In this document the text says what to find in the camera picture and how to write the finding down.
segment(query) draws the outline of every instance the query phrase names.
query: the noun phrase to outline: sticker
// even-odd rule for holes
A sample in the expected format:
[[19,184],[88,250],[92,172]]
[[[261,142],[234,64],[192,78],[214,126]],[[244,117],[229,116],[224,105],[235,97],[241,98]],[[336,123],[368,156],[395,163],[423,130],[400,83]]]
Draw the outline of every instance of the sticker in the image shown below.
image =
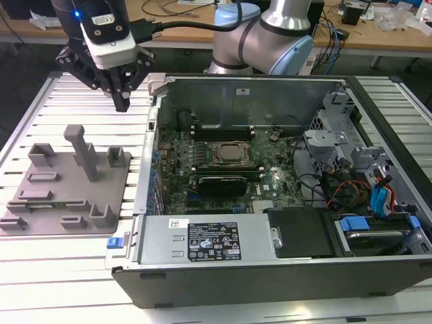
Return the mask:
[[250,89],[247,88],[236,89],[236,95],[238,96],[248,96],[249,94],[250,94]]
[[170,218],[168,228],[188,228],[189,218]]
[[[189,219],[172,220],[189,222]],[[237,223],[188,224],[188,259],[192,262],[241,260]]]
[[115,21],[114,15],[109,13],[107,15],[101,15],[92,17],[93,24],[97,26],[112,24]]

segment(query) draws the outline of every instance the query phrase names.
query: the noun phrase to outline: wooden table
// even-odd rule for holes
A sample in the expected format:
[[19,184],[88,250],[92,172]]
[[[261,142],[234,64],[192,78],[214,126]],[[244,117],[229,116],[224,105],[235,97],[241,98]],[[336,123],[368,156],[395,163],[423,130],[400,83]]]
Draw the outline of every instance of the wooden table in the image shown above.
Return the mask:
[[[126,0],[129,18],[131,21],[141,18],[150,18],[141,10],[144,0]],[[146,10],[155,14],[164,14],[159,4],[171,0],[153,0],[146,5]],[[425,36],[421,31],[409,28],[405,31],[394,30],[382,32],[372,21],[360,20],[357,26],[341,24],[341,17],[336,14],[337,9],[331,8],[340,0],[326,0],[325,12],[327,17],[341,28],[350,32],[342,53],[352,55],[379,55],[403,57],[432,57],[432,38]],[[169,6],[172,11],[182,11],[192,8],[192,5]],[[213,23],[215,8],[208,6],[195,11],[199,18],[185,17],[156,17],[157,21],[168,22],[174,20],[191,20],[208,24]],[[49,28],[47,31],[24,20],[8,20],[10,26],[27,43],[65,44],[66,38],[60,28]],[[318,28],[315,35],[315,53],[322,51],[328,44],[328,33],[324,28]],[[18,39],[10,32],[7,26],[0,22],[0,42],[16,43]],[[208,30],[195,28],[173,28],[163,32],[162,36],[145,44],[146,47],[171,47],[187,49],[211,49],[213,47],[213,33]]]
[[[145,10],[165,15],[159,4],[165,4],[172,0],[152,0],[145,6]],[[142,18],[155,18],[158,22],[171,22],[176,20],[188,20],[194,22],[203,22],[213,24],[215,7],[210,5],[194,11],[199,18],[188,17],[152,17],[142,12],[141,6],[144,0],[126,0],[129,20],[139,20]],[[169,6],[169,10],[179,12],[192,9],[194,5],[178,5],[174,3]],[[7,20],[12,29],[26,43],[36,44],[66,44],[66,34],[60,28],[48,28],[43,31],[32,25],[27,20]],[[0,42],[19,43],[19,40],[11,33],[9,28],[0,20]],[[211,49],[213,48],[213,32],[210,30],[200,30],[195,28],[172,28],[163,32],[162,36],[154,41],[147,42],[146,47],[175,47],[186,49]]]

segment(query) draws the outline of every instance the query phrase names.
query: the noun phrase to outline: white paper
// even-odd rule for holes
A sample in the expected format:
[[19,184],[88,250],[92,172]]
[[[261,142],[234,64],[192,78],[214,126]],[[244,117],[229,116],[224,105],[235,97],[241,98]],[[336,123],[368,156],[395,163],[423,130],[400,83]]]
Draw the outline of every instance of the white paper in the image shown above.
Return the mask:
[[188,228],[189,218],[170,218],[168,228]]
[[29,19],[29,21],[42,30],[46,30],[47,27],[61,27],[60,20],[57,17],[41,16],[32,12],[31,10],[30,13],[32,14],[32,17]]

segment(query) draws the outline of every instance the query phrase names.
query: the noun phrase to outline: gray plastic base plate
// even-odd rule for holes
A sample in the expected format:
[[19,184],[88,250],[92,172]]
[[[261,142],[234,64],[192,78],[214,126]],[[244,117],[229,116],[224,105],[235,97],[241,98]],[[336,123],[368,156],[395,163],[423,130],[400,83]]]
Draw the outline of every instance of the gray plastic base plate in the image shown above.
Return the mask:
[[[38,167],[33,164],[29,167],[17,192],[9,202],[40,205],[40,208],[26,207],[23,212],[6,211],[3,220],[11,219],[7,225],[0,228],[0,236],[27,236],[27,235],[61,235],[61,234],[112,234],[116,231],[126,178],[130,165],[131,154],[125,152],[125,167],[110,167],[105,153],[97,153],[97,181],[89,182],[82,167],[78,167],[74,158],[75,153],[56,153],[49,157],[51,167]],[[57,181],[39,182],[28,181],[34,174],[57,172]],[[45,199],[36,199],[43,196],[42,193],[51,192],[52,196]],[[34,194],[32,200],[24,200],[23,197]],[[87,207],[66,208],[64,202],[86,201]],[[106,224],[105,219],[90,216],[91,211],[103,217],[106,207],[109,205]],[[14,225],[14,218],[21,219]]]

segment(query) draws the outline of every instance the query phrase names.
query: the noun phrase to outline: red wire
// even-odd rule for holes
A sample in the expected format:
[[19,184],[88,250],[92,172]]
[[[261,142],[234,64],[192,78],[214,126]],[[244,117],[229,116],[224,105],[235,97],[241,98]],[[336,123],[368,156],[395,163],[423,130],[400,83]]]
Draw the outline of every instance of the red wire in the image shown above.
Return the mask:
[[394,193],[394,191],[393,191],[393,189],[392,189],[392,187],[390,187],[390,186],[386,186],[389,190],[390,190],[390,192],[391,192],[391,197],[390,197],[390,209],[391,209],[391,212],[394,214],[395,213],[395,211],[394,211],[394,205],[395,205],[395,203],[396,203],[396,195],[395,195],[395,193]]
[[336,194],[339,192],[339,190],[342,189],[342,186],[343,186],[345,183],[348,183],[348,182],[349,182],[349,181],[344,181],[344,182],[342,182],[342,183],[337,187],[337,189],[335,190],[335,192],[334,192],[333,195],[331,196],[329,202],[327,203],[327,206],[329,206],[329,205],[331,204],[331,202],[332,202],[331,199],[334,198],[334,197],[336,196]]
[[372,190],[371,186],[368,185],[366,182],[358,181],[358,180],[351,180],[351,181],[356,182],[356,183],[358,183],[358,184],[362,184],[363,186],[365,186],[365,187],[368,188],[369,190]]

